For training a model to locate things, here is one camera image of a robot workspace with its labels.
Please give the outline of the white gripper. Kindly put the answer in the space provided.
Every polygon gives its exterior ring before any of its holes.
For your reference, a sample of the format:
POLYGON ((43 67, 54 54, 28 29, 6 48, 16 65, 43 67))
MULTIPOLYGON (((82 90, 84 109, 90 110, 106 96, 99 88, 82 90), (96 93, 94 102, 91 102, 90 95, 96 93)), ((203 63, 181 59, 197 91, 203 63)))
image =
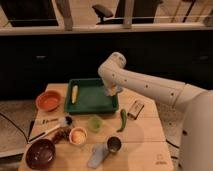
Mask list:
POLYGON ((114 96, 119 92, 119 87, 111 82, 104 81, 104 87, 108 96, 114 96))

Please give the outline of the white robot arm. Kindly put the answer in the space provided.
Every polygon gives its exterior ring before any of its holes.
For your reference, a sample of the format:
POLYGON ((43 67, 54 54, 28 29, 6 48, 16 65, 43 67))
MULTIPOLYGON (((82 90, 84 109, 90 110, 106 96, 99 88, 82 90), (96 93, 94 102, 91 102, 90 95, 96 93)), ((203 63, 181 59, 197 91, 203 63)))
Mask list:
POLYGON ((98 68, 108 96, 127 88, 172 106, 185 117, 179 150, 182 171, 213 171, 213 90, 125 69, 126 58, 113 52, 98 68))

